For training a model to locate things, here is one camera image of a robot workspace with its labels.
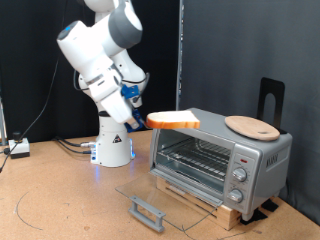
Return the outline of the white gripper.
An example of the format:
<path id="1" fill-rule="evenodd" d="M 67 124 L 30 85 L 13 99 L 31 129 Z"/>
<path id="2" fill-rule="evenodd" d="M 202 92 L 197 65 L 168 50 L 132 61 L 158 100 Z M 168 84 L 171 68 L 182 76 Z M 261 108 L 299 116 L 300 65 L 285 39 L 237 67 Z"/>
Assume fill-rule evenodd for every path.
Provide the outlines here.
<path id="1" fill-rule="evenodd" d="M 93 99 L 100 103 L 103 109 L 119 124 L 130 122 L 132 110 L 129 103 L 121 95 L 121 74 L 115 69 L 107 69 L 92 80 L 88 85 Z M 134 121 L 130 124 L 133 129 L 139 127 Z"/>

